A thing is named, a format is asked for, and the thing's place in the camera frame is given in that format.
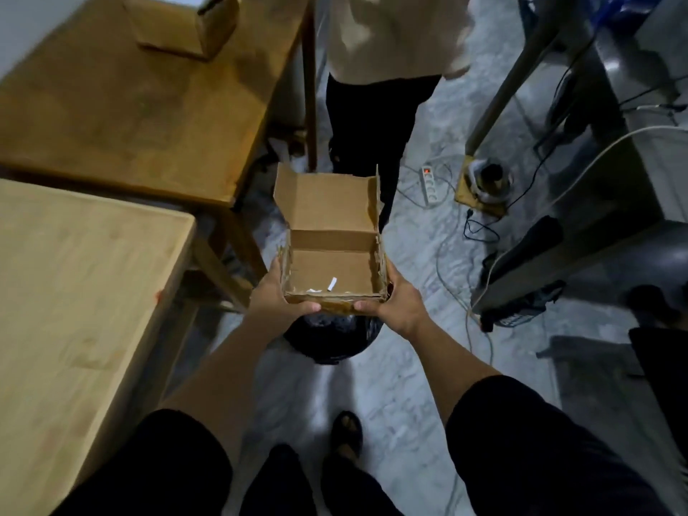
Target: white shirt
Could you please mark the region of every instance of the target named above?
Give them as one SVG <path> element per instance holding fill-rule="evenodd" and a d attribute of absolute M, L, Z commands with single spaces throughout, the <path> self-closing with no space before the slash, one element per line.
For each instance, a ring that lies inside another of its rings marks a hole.
<path fill-rule="evenodd" d="M 366 85 L 397 77 L 456 77 L 470 65 L 469 0 L 331 0 L 334 79 Z"/>

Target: cardboard lid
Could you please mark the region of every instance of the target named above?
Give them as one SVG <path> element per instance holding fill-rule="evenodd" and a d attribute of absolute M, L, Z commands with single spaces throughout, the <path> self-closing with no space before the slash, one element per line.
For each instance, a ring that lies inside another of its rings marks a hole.
<path fill-rule="evenodd" d="M 344 174 L 297 174 L 277 167 L 274 201 L 292 230 L 376 232 L 377 177 Z"/>

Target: small cardboard box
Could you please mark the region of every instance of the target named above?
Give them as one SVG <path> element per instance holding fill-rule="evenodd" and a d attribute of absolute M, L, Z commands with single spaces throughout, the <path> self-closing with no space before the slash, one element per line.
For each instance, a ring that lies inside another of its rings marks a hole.
<path fill-rule="evenodd" d="M 139 44 L 202 59 L 219 52 L 239 19 L 237 0 L 126 0 L 125 7 Z"/>
<path fill-rule="evenodd" d="M 297 174 L 279 165 L 274 200 L 289 226 L 280 253 L 287 302 L 353 314 L 355 301 L 387 300 L 379 188 L 377 177 Z"/>

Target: black trousers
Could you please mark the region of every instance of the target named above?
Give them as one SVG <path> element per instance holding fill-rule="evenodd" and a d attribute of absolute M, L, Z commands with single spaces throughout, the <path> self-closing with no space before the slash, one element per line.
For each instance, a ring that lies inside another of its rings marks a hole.
<path fill-rule="evenodd" d="M 375 478 L 349 460 L 331 455 L 322 471 L 322 497 L 332 516 L 401 515 Z M 246 491 L 239 516 L 317 516 L 313 492 L 291 447 L 272 449 Z"/>
<path fill-rule="evenodd" d="M 335 173 L 370 177 L 380 172 L 380 229 L 390 220 L 399 163 L 416 123 L 418 105 L 432 96 L 442 76 L 347 85 L 330 76 L 327 105 Z"/>

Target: floor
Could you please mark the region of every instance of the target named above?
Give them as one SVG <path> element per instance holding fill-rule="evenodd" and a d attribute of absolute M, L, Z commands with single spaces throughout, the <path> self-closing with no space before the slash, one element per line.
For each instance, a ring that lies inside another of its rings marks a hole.
<path fill-rule="evenodd" d="M 511 68 L 524 41 L 516 0 L 472 0 L 471 9 L 477 22 L 470 37 L 471 69 L 459 80 L 440 83 L 419 112 L 405 160 L 406 165 L 417 167 L 427 159 L 437 176 L 446 180 L 440 182 L 446 186 L 448 197 L 433 209 L 421 206 L 417 173 L 408 166 L 403 168 L 399 184 L 403 195 L 397 194 L 384 232 L 387 252 L 401 273 L 421 291 L 434 320 L 458 343 L 470 346 L 499 371 L 527 384 L 605 438 L 648 478 L 672 510 L 683 513 L 675 484 L 675 451 L 661 413 L 644 382 L 628 385 L 625 378 L 624 371 L 634 364 L 632 354 L 627 354 L 627 330 L 636 325 L 630 312 L 607 303 L 564 297 L 546 314 L 525 325 L 495 328 L 491 343 L 471 324 L 469 342 L 464 311 L 453 295 L 469 300 L 485 245 L 462 238 L 457 226 L 462 228 L 467 210 L 451 198 L 449 181 L 451 185 L 457 181 L 471 125 Z M 547 98 L 553 94 L 563 70 L 560 64 L 540 66 L 509 104 L 479 152 L 494 155 L 511 166 L 523 176 L 517 177 L 520 183 L 529 181 L 537 164 L 530 147 L 539 133 L 538 123 L 543 122 Z M 320 171 L 331 170 L 327 156 L 331 131 L 324 89 L 323 83 L 318 98 Z M 295 159 L 294 164 L 303 169 L 305 159 Z M 515 242 L 542 199 L 547 198 L 538 188 L 549 173 L 556 172 L 556 156 L 546 168 L 543 181 L 538 181 L 530 198 L 513 209 L 513 219 L 501 232 L 502 243 Z M 245 204 L 266 261 L 274 256 L 285 232 L 270 196 L 273 177 L 272 170 L 259 174 Z M 577 278 L 582 287 L 589 287 L 604 282 L 607 273 L 600 266 Z M 451 291 L 443 286 L 440 275 Z M 211 335 L 212 346 L 221 343 L 238 321 L 232 314 L 219 319 L 219 328 Z M 582 355 L 567 352 L 572 344 L 589 350 Z M 538 358 L 537 353 L 542 351 L 556 357 Z M 194 353 L 193 348 L 187 353 L 178 376 L 190 372 L 202 354 Z M 352 409 L 361 417 L 366 436 L 363 467 L 378 479 L 402 512 L 473 514 L 449 459 L 443 426 L 420 362 L 410 345 L 389 329 L 383 328 L 365 352 L 335 367 L 316 366 L 290 351 L 284 342 L 276 343 L 259 364 L 255 399 L 253 424 L 245 436 L 226 514 L 238 513 L 243 493 L 270 448 L 278 442 L 288 442 L 297 450 L 314 486 L 316 504 L 326 514 L 318 487 L 319 467 L 330 422 L 342 408 Z M 627 423 L 616 423 L 619 416 Z"/>

